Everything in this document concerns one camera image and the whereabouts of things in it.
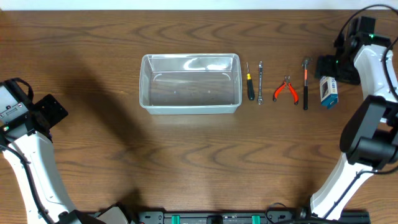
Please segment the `black handled small hammer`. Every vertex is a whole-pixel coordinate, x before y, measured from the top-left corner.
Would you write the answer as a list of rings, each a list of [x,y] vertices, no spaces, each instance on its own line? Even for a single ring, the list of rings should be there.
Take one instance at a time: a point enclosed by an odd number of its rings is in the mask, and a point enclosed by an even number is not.
[[[303,76],[303,109],[308,110],[308,65],[312,59],[310,57],[304,58],[302,62],[302,67],[304,70],[304,76]]]

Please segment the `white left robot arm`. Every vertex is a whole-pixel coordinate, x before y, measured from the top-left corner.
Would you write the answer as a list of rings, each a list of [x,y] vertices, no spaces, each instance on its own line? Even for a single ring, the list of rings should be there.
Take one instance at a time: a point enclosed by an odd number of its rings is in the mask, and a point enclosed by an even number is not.
[[[67,111],[51,94],[34,103],[33,89],[21,88],[27,84],[1,82],[1,153],[16,175],[28,223],[99,223],[77,210],[57,170],[50,129]]]

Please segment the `blue white cardboard box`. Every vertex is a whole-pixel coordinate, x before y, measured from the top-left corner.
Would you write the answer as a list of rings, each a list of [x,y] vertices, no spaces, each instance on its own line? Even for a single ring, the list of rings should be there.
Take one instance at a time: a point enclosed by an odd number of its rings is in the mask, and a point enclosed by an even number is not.
[[[320,79],[320,101],[328,110],[338,103],[338,87],[333,77],[323,76]]]

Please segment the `clear plastic container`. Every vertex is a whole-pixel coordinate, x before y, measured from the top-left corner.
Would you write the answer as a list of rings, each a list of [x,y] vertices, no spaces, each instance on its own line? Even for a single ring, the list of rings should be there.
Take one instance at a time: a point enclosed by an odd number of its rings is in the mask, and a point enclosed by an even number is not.
[[[241,105],[237,54],[147,54],[139,104],[150,114],[231,114]]]

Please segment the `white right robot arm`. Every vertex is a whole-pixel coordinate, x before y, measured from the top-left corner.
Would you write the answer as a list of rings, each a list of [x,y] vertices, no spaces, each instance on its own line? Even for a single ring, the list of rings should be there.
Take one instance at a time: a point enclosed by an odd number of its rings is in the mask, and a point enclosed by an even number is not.
[[[362,88],[360,107],[340,137],[340,158],[323,186],[310,197],[306,217],[340,219],[351,197],[384,166],[397,162],[397,77],[390,38],[375,34],[376,20],[350,19],[346,34],[338,34],[336,53],[317,60],[323,100],[330,100],[333,80]]]

